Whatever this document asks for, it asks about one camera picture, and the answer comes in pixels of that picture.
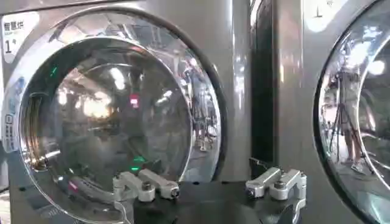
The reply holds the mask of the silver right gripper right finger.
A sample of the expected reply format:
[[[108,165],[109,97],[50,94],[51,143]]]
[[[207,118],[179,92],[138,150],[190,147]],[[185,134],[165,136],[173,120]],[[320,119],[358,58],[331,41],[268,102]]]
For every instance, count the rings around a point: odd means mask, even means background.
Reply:
[[[253,198],[263,197],[268,189],[271,197],[276,200],[287,200],[291,190],[298,200],[303,200],[307,194],[307,176],[296,169],[283,172],[271,167],[259,177],[246,181],[245,187]]]

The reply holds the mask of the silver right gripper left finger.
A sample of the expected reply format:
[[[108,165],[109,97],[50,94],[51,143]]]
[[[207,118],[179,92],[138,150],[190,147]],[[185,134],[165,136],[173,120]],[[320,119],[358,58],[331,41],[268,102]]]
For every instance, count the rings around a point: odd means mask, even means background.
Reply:
[[[180,187],[177,182],[167,180],[149,169],[142,169],[137,175],[121,172],[113,177],[114,201],[137,198],[141,202],[152,202],[156,193],[164,199],[175,200],[180,195]]]

